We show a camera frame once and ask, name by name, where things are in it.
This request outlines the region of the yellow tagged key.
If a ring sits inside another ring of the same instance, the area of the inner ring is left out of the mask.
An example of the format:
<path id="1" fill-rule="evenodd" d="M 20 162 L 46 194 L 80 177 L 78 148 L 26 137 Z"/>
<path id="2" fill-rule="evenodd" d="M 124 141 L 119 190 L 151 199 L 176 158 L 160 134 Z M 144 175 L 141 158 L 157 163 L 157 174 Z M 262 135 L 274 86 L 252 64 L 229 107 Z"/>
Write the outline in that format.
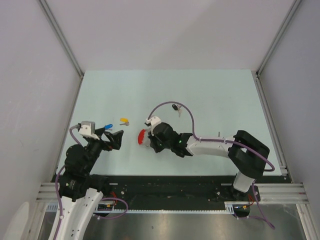
<path id="1" fill-rule="evenodd" d="M 130 122 L 127 118 L 120 118 L 120 126 L 129 126 L 130 125 Z"/>

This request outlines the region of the red handled metal key organiser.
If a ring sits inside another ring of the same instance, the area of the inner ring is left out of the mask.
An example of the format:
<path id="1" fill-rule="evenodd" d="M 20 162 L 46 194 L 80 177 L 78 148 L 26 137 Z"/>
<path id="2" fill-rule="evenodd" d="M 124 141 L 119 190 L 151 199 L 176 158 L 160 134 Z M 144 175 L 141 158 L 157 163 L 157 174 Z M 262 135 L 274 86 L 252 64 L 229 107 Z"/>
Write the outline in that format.
<path id="1" fill-rule="evenodd" d="M 148 129 L 142 129 L 137 137 L 137 142 L 140 146 L 150 147 L 151 140 L 149 139 L 150 131 Z"/>

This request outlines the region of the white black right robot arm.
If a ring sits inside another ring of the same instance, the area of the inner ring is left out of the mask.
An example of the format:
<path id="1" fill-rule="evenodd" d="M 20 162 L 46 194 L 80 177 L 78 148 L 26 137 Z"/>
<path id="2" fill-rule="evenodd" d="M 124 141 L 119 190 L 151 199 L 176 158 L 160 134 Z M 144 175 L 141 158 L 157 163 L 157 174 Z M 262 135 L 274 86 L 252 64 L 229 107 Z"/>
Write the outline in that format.
<path id="1" fill-rule="evenodd" d="M 238 169 L 230 188 L 237 201 L 248 196 L 252 184 L 266 171 L 270 149 L 244 130 L 229 138 L 204 139 L 192 133 L 177 133 L 165 122 L 147 126 L 149 146 L 156 153 L 167 149 L 181 158 L 206 155 L 230 159 Z"/>

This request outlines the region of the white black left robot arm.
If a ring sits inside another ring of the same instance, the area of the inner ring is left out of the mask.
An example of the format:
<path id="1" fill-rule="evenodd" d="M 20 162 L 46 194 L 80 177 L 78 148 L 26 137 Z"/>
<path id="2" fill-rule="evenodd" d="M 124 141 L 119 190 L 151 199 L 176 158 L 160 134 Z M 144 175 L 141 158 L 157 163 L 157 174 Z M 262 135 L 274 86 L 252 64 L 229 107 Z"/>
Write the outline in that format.
<path id="1" fill-rule="evenodd" d="M 73 131 L 85 139 L 83 146 Z M 95 128 L 95 123 L 83 121 L 69 129 L 76 144 L 70 146 L 62 168 L 55 176 L 54 187 L 58 201 L 56 216 L 49 235 L 51 240 L 81 240 L 101 200 L 110 196 L 108 177 L 91 174 L 103 151 L 119 150 L 123 130 L 114 133 Z"/>

